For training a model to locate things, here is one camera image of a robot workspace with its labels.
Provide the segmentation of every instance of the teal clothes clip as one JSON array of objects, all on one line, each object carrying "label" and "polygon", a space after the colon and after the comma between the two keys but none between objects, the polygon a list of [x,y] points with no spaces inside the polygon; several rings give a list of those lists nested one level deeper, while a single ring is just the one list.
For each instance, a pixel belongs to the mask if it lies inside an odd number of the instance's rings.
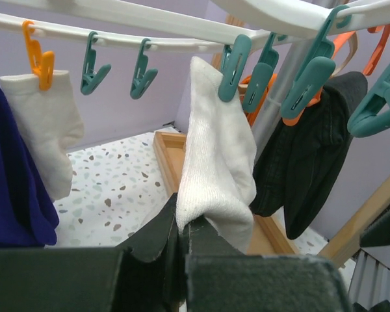
[{"label": "teal clothes clip", "polygon": [[[281,104],[280,114],[285,119],[295,119],[315,94],[324,86],[335,70],[335,62],[331,59],[335,45],[328,40],[328,35],[337,13],[348,8],[340,5],[333,8],[324,25],[313,40],[310,50],[296,74],[287,97]],[[348,25],[351,16],[336,24],[337,28]]]},{"label": "teal clothes clip", "polygon": [[278,64],[279,53],[272,49],[276,36],[277,34],[274,32],[270,34],[259,61],[254,66],[252,77],[242,101],[242,109],[246,112],[255,111]]},{"label": "teal clothes clip", "polygon": [[230,102],[234,98],[252,44],[249,37],[240,34],[234,41],[233,49],[228,45],[224,46],[221,58],[221,72],[224,76],[218,87],[218,97],[221,101]]},{"label": "teal clothes clip", "polygon": [[146,47],[146,42],[149,41],[149,38],[143,39],[140,44],[140,49],[138,50],[135,72],[133,74],[133,81],[131,82],[130,89],[130,96],[132,99],[140,99],[157,76],[157,68],[151,68],[146,71],[149,57],[144,54],[144,49],[150,47],[150,45]]},{"label": "teal clothes clip", "polygon": [[[386,104],[389,109],[379,114]],[[358,138],[390,128],[390,64],[351,115],[347,127]]]},{"label": "teal clothes clip", "polygon": [[81,79],[81,93],[85,96],[91,94],[111,70],[111,65],[106,64],[102,65],[97,73],[94,71],[94,66],[96,65],[97,59],[97,51],[92,49],[92,44],[97,42],[97,39],[94,38],[97,34],[98,33],[96,31],[90,32],[88,35],[88,41],[86,43],[83,76]]}]

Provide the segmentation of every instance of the terrazzo surface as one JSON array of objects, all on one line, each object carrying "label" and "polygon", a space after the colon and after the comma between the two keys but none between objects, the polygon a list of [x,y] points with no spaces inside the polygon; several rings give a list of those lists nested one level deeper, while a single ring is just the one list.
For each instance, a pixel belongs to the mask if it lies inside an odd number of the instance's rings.
[{"label": "terrazzo surface", "polygon": [[[161,131],[177,132],[172,127]],[[55,202],[60,218],[55,247],[116,246],[138,231],[150,212],[163,207],[168,198],[153,137],[149,132],[68,154],[72,190]],[[281,209],[276,216],[284,225]],[[327,244],[310,228],[294,243],[302,254],[317,254]],[[347,288],[354,268],[355,262],[348,260],[340,269]]]}]

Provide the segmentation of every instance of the white sock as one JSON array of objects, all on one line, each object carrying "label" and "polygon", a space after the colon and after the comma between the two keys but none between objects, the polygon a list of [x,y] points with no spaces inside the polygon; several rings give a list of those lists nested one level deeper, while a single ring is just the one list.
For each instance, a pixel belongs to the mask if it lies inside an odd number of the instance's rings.
[{"label": "white sock", "polygon": [[66,148],[84,136],[68,71],[53,72],[52,87],[39,89],[33,74],[0,77],[21,137],[52,200],[70,194],[72,165]]},{"label": "white sock", "polygon": [[218,70],[193,57],[190,77],[191,113],[177,225],[182,231],[204,215],[223,238],[245,252],[254,222],[248,208],[255,197],[254,138],[238,93],[229,103],[219,99],[222,74]]}]

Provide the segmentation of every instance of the wall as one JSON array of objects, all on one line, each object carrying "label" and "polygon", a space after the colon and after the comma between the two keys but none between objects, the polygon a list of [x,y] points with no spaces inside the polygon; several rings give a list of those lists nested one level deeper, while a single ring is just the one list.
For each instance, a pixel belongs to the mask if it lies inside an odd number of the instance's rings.
[{"label": "wall", "polygon": [[[198,17],[204,17],[208,4],[208,0],[131,2]],[[174,37],[161,32],[63,16],[5,3],[0,3],[0,13],[114,33]],[[86,135],[80,146],[95,145],[97,142],[158,129],[174,120],[188,76],[191,55],[148,53],[149,66],[158,68],[159,74],[143,97],[135,101],[130,98],[129,90],[137,50],[96,47],[96,67],[111,63],[112,70],[93,94],[83,96],[79,86],[85,45],[46,38],[40,38],[39,41],[42,50],[55,52],[55,69],[70,70],[75,98],[86,127]],[[30,72],[23,35],[0,31],[0,76]]]},{"label": "wall", "polygon": [[[226,13],[216,5],[210,3],[207,8],[210,20],[224,22]],[[345,72],[362,71],[370,59],[381,34],[370,34],[366,30],[358,32],[359,48],[344,69]],[[275,49],[279,52],[279,63],[276,72],[286,57],[290,45],[279,45]],[[348,46],[344,46],[338,53],[335,61],[341,64],[348,54]],[[256,51],[249,59],[243,77],[251,74],[260,51]],[[374,73],[367,77],[369,88],[376,82],[390,62],[390,38],[381,60]],[[177,127],[186,132],[190,113],[190,79],[187,84],[181,105],[176,118]],[[351,216],[363,205],[366,199],[387,179],[390,174],[390,129],[369,138],[355,138],[351,144],[343,169],[339,174],[332,192],[313,221],[311,227],[327,238],[332,238]],[[367,250],[379,261],[390,267],[390,247],[369,248]]]}]

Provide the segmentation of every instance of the metal pole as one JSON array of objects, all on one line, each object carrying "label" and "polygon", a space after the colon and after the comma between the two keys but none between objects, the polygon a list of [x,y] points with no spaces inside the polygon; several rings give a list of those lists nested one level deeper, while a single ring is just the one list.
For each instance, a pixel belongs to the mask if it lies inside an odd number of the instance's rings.
[{"label": "metal pole", "polygon": [[[324,8],[333,8],[345,2],[346,0],[314,0],[312,3]],[[294,76],[299,70],[301,63],[311,46],[311,42],[312,40],[305,40],[292,44],[285,61],[281,65],[278,77],[276,78],[276,81],[274,81],[274,84],[267,94],[265,102],[255,119],[252,131],[255,143],[257,144],[256,162],[280,121],[281,102],[283,102],[291,89]]]}]

